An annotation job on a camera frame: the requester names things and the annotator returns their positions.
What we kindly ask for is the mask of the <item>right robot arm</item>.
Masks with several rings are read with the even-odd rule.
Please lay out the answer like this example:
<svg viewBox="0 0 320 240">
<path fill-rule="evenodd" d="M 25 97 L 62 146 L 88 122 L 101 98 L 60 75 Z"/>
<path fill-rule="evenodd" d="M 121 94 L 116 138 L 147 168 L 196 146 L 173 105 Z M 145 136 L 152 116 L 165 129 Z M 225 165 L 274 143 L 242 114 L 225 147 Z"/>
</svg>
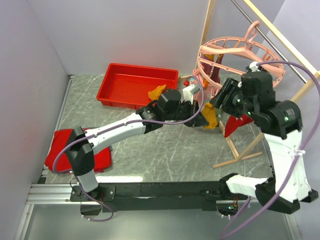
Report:
<svg viewBox="0 0 320 240">
<path fill-rule="evenodd" d="M 264 134 L 273 163 L 273 176 L 269 178 L 244 177 L 237 173 L 221 178 L 219 193 L 222 198 L 230 200 L 242 194 L 257 198 L 264 206 L 279 192 L 268 209 L 285 214 L 299 210 L 300 202 L 310 203 L 318 198 L 318 192 L 308 183 L 300 147 L 301 111 L 293 101 L 276 100 L 269 73 L 247 72 L 240 80 L 227 78 L 210 103 L 232 117 L 251 118 Z"/>
</svg>

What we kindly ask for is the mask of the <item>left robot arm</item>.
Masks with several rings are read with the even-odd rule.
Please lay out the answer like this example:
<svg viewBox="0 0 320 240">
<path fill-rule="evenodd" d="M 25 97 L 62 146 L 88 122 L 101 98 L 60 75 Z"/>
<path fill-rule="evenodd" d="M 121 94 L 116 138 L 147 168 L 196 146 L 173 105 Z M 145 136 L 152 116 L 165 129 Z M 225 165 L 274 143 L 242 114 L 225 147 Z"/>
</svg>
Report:
<svg viewBox="0 0 320 240">
<path fill-rule="evenodd" d="M 82 187 L 82 195 L 88 201 L 96 200 L 101 194 L 94 167 L 95 155 L 104 149 L 122 140 L 160 129 L 163 125 L 208 125 L 201 114 L 203 104 L 194 100 L 181 100 L 181 97 L 178 90 L 168 89 L 158 99 L 124 119 L 98 128 L 83 130 L 76 127 L 72 130 L 65 154 Z"/>
</svg>

